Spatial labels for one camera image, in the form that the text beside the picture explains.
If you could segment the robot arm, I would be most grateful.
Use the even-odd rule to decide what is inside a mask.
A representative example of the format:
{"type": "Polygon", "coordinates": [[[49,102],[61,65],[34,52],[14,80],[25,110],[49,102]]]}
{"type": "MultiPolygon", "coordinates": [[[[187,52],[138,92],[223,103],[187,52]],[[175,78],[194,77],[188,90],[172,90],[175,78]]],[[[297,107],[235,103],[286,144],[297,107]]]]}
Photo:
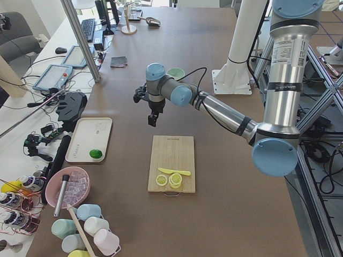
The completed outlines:
{"type": "Polygon", "coordinates": [[[322,1],[242,1],[227,63],[213,71],[212,82],[217,94],[249,93],[245,67],[266,9],[271,7],[273,49],[261,123],[195,85],[174,80],[166,75],[164,66],[159,63],[150,64],[145,72],[143,99],[152,111],[148,123],[156,125],[166,101],[179,107],[190,104],[231,133],[245,138],[252,146],[253,163],[262,173],[275,177],[291,173],[298,163],[300,132],[295,123],[305,62],[309,41],[319,28],[322,5],[322,1]]]}

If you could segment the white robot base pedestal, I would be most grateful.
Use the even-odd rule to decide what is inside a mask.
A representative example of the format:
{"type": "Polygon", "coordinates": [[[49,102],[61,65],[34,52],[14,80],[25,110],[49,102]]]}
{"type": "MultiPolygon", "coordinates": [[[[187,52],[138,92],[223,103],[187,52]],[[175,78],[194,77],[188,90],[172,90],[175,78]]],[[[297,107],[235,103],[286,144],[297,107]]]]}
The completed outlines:
{"type": "Polygon", "coordinates": [[[252,94],[247,61],[268,5],[268,1],[241,2],[227,63],[221,69],[212,71],[216,95],[252,94]]]}

